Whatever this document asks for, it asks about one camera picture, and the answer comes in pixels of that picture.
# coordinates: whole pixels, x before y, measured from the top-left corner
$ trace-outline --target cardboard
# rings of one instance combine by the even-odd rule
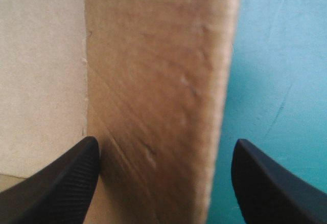
[[[86,136],[84,0],[0,12],[0,174],[28,177]]]
[[[238,1],[85,0],[102,148],[85,223],[205,222]]]

